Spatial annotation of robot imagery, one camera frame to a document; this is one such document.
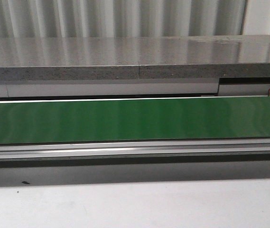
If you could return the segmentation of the green conveyor belt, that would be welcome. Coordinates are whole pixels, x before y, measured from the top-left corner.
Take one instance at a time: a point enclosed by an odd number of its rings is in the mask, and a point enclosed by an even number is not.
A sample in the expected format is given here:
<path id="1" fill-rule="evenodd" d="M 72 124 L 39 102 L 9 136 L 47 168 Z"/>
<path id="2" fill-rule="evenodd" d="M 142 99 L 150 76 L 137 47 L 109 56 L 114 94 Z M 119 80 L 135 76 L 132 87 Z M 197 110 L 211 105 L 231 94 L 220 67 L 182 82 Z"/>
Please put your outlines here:
<path id="1" fill-rule="evenodd" d="M 0 144 L 262 137 L 270 96 L 0 102 Z"/>

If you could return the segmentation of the grey stone countertop slab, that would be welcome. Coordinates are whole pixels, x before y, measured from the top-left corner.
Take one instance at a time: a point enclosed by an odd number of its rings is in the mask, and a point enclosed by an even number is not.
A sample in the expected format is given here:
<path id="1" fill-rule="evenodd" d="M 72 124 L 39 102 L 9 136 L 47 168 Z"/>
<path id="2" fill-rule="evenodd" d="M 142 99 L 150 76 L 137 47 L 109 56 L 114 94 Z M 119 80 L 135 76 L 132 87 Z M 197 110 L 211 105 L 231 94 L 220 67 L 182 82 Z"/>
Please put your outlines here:
<path id="1" fill-rule="evenodd" d="M 0 38 L 0 81 L 270 78 L 270 35 Z"/>

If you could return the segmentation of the aluminium conveyor side rail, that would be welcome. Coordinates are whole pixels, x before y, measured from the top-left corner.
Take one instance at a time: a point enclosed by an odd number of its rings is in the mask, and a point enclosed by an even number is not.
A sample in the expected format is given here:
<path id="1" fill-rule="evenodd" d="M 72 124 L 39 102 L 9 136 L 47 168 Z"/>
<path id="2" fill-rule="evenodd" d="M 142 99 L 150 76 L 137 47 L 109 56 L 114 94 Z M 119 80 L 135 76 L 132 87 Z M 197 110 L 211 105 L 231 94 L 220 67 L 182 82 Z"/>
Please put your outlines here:
<path id="1" fill-rule="evenodd" d="M 0 145 L 0 159 L 270 152 L 270 138 Z"/>

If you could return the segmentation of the white pleated curtain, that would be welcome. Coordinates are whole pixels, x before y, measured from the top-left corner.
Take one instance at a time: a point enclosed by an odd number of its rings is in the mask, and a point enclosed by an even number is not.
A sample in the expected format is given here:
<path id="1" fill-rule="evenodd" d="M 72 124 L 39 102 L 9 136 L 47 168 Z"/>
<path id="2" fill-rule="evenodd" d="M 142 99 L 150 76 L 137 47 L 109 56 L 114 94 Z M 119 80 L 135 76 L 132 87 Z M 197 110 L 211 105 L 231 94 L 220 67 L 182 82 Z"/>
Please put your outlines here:
<path id="1" fill-rule="evenodd" d="M 0 0 L 0 38 L 270 35 L 270 0 Z"/>

